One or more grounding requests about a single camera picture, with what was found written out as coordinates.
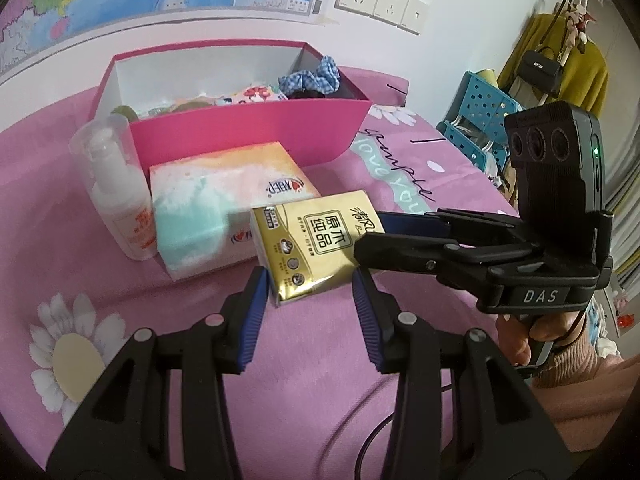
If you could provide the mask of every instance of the yellow coat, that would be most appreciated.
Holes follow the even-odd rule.
[[[527,50],[534,50],[538,46],[542,35],[553,18],[552,14],[538,14],[529,21],[529,25],[527,25],[516,48],[511,53],[502,72],[500,72],[500,77],[498,78],[498,86],[500,88],[504,88],[513,82],[516,68],[522,59],[522,55]],[[550,59],[558,56],[565,27],[564,18],[560,16],[546,37],[544,44],[551,47],[553,53],[551,50],[546,49],[542,53],[544,56]],[[559,99],[579,106],[583,110],[587,110],[599,117],[607,94],[608,80],[607,63],[602,57],[600,49],[590,41],[584,54],[580,54],[577,48],[574,48],[569,54],[564,66]],[[542,97],[538,90],[534,90],[534,92],[537,97]]]

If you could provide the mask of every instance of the camera lens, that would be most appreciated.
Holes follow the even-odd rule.
[[[513,155],[522,155],[522,139],[517,132],[511,136],[511,149],[513,150]]]
[[[532,128],[527,133],[527,145],[533,160],[539,162],[545,158],[545,138],[537,128]]]
[[[560,128],[556,128],[551,134],[551,151],[560,162],[567,160],[569,156],[569,139]]]

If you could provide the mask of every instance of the black handbag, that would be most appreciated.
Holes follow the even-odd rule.
[[[518,65],[516,76],[543,94],[557,99],[560,95],[564,67],[558,63],[557,59],[549,59],[542,54],[546,48],[550,49],[545,47],[540,51],[527,50]]]
[[[516,76],[523,81],[529,83],[533,88],[537,88],[542,93],[548,94],[551,97],[558,98],[560,95],[560,85],[562,84],[562,75],[564,74],[564,67],[560,65],[556,58],[549,59],[542,53],[549,49],[553,52],[553,49],[549,46],[543,46],[546,37],[556,24],[560,12],[564,8],[564,4],[567,0],[562,0],[562,3],[556,11],[556,15],[553,21],[549,24],[546,32],[540,39],[540,43],[536,50],[527,50],[520,60],[520,64],[516,69]]]

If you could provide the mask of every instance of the tissue box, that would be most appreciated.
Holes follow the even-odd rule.
[[[279,142],[150,168],[158,251],[174,280],[255,256],[254,207],[319,196]]]
[[[347,283],[357,266],[356,240],[384,232],[362,190],[254,208],[251,229],[276,304]]]

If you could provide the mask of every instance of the daisy pattern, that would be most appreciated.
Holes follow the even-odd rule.
[[[30,325],[29,354],[40,368],[31,380],[47,411],[62,412],[66,426],[124,345],[125,323],[120,314],[111,314],[96,327],[95,309],[86,294],[76,297],[72,313],[57,294],[38,307],[38,318],[44,328]]]
[[[414,112],[409,108],[402,106],[384,106],[384,105],[372,105],[369,109],[369,115],[377,119],[384,117],[391,124],[398,126],[401,122],[407,126],[414,126],[417,121],[412,117]]]

